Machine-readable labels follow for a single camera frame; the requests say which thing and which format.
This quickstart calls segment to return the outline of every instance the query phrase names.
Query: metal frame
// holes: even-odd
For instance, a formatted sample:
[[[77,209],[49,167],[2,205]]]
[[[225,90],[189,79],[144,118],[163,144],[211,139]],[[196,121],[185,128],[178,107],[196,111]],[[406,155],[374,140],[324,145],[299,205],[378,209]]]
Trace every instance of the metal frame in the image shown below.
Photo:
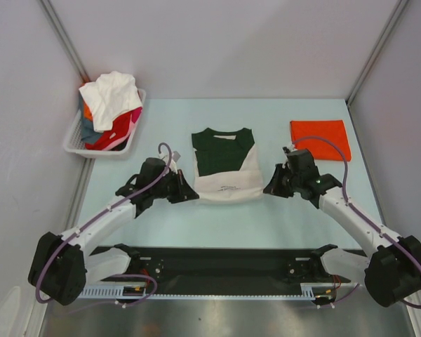
[[[132,286],[143,286],[141,284],[131,284]],[[145,296],[125,296],[123,291],[126,286],[121,284],[98,284],[85,286],[78,298],[81,299],[107,299],[107,300],[137,300]],[[315,295],[311,285],[301,285],[302,295],[275,295],[275,296],[219,296],[219,295],[163,295],[154,294],[153,300],[315,300]]]
[[[59,15],[56,13],[51,1],[50,0],[37,0],[37,1],[41,5],[42,11],[46,15],[47,20],[49,21],[51,27],[53,28],[53,31],[55,32],[56,37],[58,38],[58,41],[60,42],[61,46],[64,48],[65,53],[67,54],[67,57],[69,58],[72,66],[78,73],[79,77],[81,78],[83,82],[90,81],[90,77],[86,71],[86,68],[83,62],[81,61],[81,58],[79,57],[79,54],[77,53],[74,47],[74,44],[72,43],[72,40],[68,36],[63,24],[61,23]],[[363,162],[366,165],[368,177],[370,178],[370,182],[373,187],[373,193],[375,196],[376,204],[379,209],[380,216],[383,223],[385,222],[383,218],[383,212],[380,207],[380,200],[377,195],[377,190],[375,189],[374,180],[372,179],[371,174],[370,174],[370,169],[368,167],[368,163],[366,161],[366,158],[361,146],[360,137],[358,134],[358,130],[356,129],[355,120],[352,118],[350,107],[352,106],[352,103],[354,102],[359,90],[363,86],[363,83],[365,82],[368,75],[370,74],[376,60],[380,57],[380,54],[385,47],[385,44],[389,41],[390,36],[396,29],[396,26],[400,22],[400,19],[402,19],[403,14],[405,13],[405,10],[407,9],[409,3],[410,3],[410,0],[400,0],[398,4],[395,6],[395,9],[393,13],[390,15],[390,18],[387,24],[385,25],[385,28],[383,29],[377,43],[375,44],[368,58],[368,61],[363,67],[359,77],[357,78],[357,80],[355,81],[352,87],[352,90],[350,91],[350,94],[348,95],[346,99],[349,115],[351,117],[354,130],[356,133],[356,137],[361,148],[361,155],[363,157]],[[65,224],[66,228],[73,227],[77,222],[77,219],[79,217],[79,213],[81,210],[81,206],[83,204],[83,199],[87,190],[88,181],[92,173],[93,163],[94,163],[94,159],[85,159],[83,163],[83,167],[82,167],[81,173],[79,175],[78,183],[77,183],[77,188],[74,192],[74,195],[72,197],[72,202],[69,207],[68,217]],[[421,303],[419,296],[417,294],[411,297],[414,300],[414,302]],[[27,328],[24,332],[24,336],[36,337],[39,335],[42,321],[45,315],[45,311],[46,311],[46,305],[40,305],[38,303],[34,304],[31,315],[29,317]],[[414,310],[414,309],[409,308],[408,313],[410,315],[410,319],[413,324],[416,336],[421,336],[421,310]]]
[[[109,250],[99,246],[93,254]],[[223,249],[223,248],[165,248],[125,247],[137,252],[127,273],[146,270],[159,284],[156,294],[163,297],[188,298],[219,296],[222,298],[309,299],[303,284],[324,290],[333,286],[333,277],[319,263],[316,249]],[[363,255],[359,249],[350,253]],[[121,278],[108,277],[99,285],[122,285]],[[129,277],[126,285],[140,282]],[[351,284],[341,278],[343,284]]]
[[[352,103],[354,102],[357,96],[357,93],[360,91],[361,87],[363,86],[363,83],[365,82],[366,78],[370,74],[380,54],[382,53],[385,47],[385,44],[389,41],[397,25],[401,21],[403,14],[405,10],[407,9],[409,3],[410,3],[410,0],[399,0],[398,4],[394,7],[393,13],[390,15],[387,24],[382,30],[382,33],[380,34],[379,39],[376,42],[376,45],[374,45],[374,48],[368,57],[368,61],[366,61],[366,64],[363,66],[363,69],[359,77],[357,77],[357,80],[354,82],[352,90],[346,99],[348,108],[350,108]]]

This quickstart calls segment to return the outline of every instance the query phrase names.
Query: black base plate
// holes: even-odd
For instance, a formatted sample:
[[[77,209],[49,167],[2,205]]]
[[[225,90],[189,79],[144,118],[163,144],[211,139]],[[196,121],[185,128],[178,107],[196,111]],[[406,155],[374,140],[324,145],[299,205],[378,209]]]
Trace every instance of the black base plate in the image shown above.
[[[101,246],[94,253],[109,248]],[[131,248],[140,252],[141,269],[158,281],[158,294],[301,295],[301,283],[333,283],[332,276],[321,273],[310,260],[315,249]],[[350,252],[363,255],[360,250]]]

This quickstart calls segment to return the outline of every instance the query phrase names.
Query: table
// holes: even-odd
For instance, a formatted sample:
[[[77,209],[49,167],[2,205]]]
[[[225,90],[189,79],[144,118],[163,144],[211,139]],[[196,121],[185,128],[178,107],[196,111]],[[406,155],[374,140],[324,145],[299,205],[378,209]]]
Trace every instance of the table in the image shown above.
[[[147,157],[157,156],[160,142],[181,154],[179,168],[193,187],[191,133],[206,127],[218,131],[253,130],[258,145],[264,184],[283,162],[282,147],[290,144],[291,120],[341,119],[345,123],[352,160],[349,195],[372,217],[380,219],[359,144],[344,100],[287,99],[177,99],[147,100],[127,161],[96,159],[79,223],[84,223],[110,201],[115,191]],[[316,160],[320,173],[340,181],[341,161]],[[137,220],[108,237],[103,245],[215,247],[251,249],[303,249],[337,244],[344,249],[359,245],[334,220],[298,195],[282,199],[265,195],[261,200],[235,205],[204,205],[195,201],[172,205],[156,200]]]
[[[365,289],[335,309],[317,310],[311,303],[278,300],[149,300],[122,310],[90,305],[48,307],[41,337],[415,337],[402,304],[382,308]]]

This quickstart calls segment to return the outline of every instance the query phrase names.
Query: white t-shirt section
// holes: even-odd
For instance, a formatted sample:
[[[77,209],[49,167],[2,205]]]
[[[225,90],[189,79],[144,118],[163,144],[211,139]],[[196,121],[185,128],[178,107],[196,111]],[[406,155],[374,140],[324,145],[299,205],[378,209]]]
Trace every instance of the white t-shirt section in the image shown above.
[[[194,155],[194,171],[194,189],[202,202],[235,204],[263,196],[264,185],[256,145],[253,145],[248,152],[239,171],[220,172],[200,177],[196,155]]]
[[[133,75],[111,72],[84,84],[79,92],[91,110],[96,132],[112,130],[120,115],[142,107]]]

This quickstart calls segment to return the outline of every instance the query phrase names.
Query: wire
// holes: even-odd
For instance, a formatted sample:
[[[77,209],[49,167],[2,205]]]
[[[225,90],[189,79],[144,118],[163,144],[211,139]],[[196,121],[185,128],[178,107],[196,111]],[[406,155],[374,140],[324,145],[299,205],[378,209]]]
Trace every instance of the wire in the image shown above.
[[[359,288],[359,286],[360,286],[359,283],[356,284],[355,287],[349,293],[347,293],[346,295],[344,295],[340,299],[333,301],[332,304],[340,303],[340,302],[346,300],[348,297],[350,297]]]
[[[340,276],[334,275],[334,278],[336,278],[338,286],[335,288],[335,290],[339,289],[342,286],[342,280],[340,279]]]
[[[151,277],[151,276],[147,276],[147,275],[141,275],[141,274],[122,274],[122,275],[113,275],[111,277],[139,277],[141,279],[146,279],[148,282],[153,282],[153,290],[151,290],[147,295],[143,296],[142,298],[139,298],[131,303],[120,303],[118,300],[102,300],[100,302],[94,302],[90,305],[85,305],[82,308],[79,309],[75,309],[73,311],[69,311],[66,314],[63,314],[62,316],[67,316],[67,315],[71,315],[80,311],[83,311],[85,309],[89,309],[92,307],[96,307],[97,305],[103,305],[103,304],[115,304],[115,305],[119,305],[122,309],[125,308],[129,308],[129,307],[133,307],[134,305],[139,305],[143,302],[145,302],[148,298],[150,298],[151,296],[154,295],[154,293],[156,293],[157,290],[157,282],[156,280]]]
[[[119,200],[118,202],[116,202],[115,204],[112,204],[109,208],[105,208],[103,209],[101,212],[99,212],[99,214],[97,214],[96,216],[94,216],[93,218],[91,218],[87,223],[85,223],[83,226],[81,226],[79,228],[79,232],[84,232],[84,230],[86,230],[88,227],[90,227],[95,221],[97,221],[98,219],[100,219],[102,216],[104,216],[105,214],[107,214],[108,212],[110,212],[112,209],[115,209],[116,207],[122,205],[126,200],[129,200],[143,192],[145,192],[146,190],[150,189],[151,187],[153,187],[155,184],[157,184],[170,170],[170,164],[172,161],[172,152],[171,152],[171,148],[170,146],[168,146],[168,144],[166,143],[161,143],[158,146],[158,152],[161,153],[161,148],[162,146],[166,147],[168,150],[168,161],[166,164],[165,169],[162,171],[162,173],[156,178],[154,179],[150,184],[148,184],[147,186],[141,188],[140,190],[134,192],[133,194],[128,195],[127,197]],[[53,263],[53,261],[58,257],[59,253],[61,252],[61,250],[64,249],[64,247],[66,247],[66,245],[68,245],[69,242],[71,242],[76,236],[78,236],[78,234],[76,232],[74,232],[72,235],[70,235],[68,238],[66,238],[66,240],[64,240],[63,243],[61,243],[59,245],[59,247],[53,252],[53,254],[51,254],[50,258],[47,260],[46,264],[44,265],[44,267],[42,268],[41,274],[39,275],[39,278],[37,279],[36,282],[36,300],[39,303],[48,303],[52,300],[52,298],[48,298],[46,300],[44,300],[41,297],[41,285],[42,285],[42,281],[44,280],[44,277],[47,274],[47,271],[49,269],[49,267],[51,266],[51,264]],[[152,277],[150,276],[146,276],[143,275],[143,278],[149,277],[149,279],[151,280]]]
[[[332,143],[331,141],[329,141],[329,140],[327,140],[323,137],[318,137],[318,136],[302,137],[300,139],[297,139],[297,140],[293,141],[292,143],[297,144],[297,143],[302,142],[303,140],[307,140],[307,139],[321,140],[325,143],[328,143],[335,150],[337,150],[337,152],[340,154],[340,156],[343,159],[343,163],[345,164],[345,173],[343,174],[343,182],[342,182],[342,194],[343,194],[343,199],[345,200],[345,202],[347,203],[349,208],[353,212],[355,212],[355,214],[357,214],[362,220],[364,220],[367,224],[369,224],[376,232],[380,233],[385,239],[387,239],[391,244],[393,244],[403,255],[405,255],[414,264],[414,266],[416,267],[418,272],[420,272],[420,274],[421,274],[421,264],[412,256],[412,254],[410,254],[407,250],[405,250],[398,242],[393,240],[388,234],[382,233],[382,230],[380,229],[379,226],[377,226],[372,220],[370,220],[370,218],[368,218],[368,216],[363,214],[358,208],[355,207],[355,205],[353,205],[349,201],[349,197],[348,197],[348,194],[347,194],[348,162],[346,160],[345,155],[343,154],[343,151],[340,150],[340,148],[337,145],[335,145],[334,143]],[[408,305],[409,307],[412,307],[412,308],[415,308],[415,309],[421,309],[421,305],[409,303],[406,300],[401,300],[401,302],[404,303],[405,305]]]
[[[334,287],[329,292],[333,292],[334,296],[337,297],[337,278],[335,277],[335,275],[332,275],[332,279],[334,281]]]
[[[148,271],[146,269],[142,269],[141,272],[142,272],[143,275],[149,276],[149,273],[148,273]]]

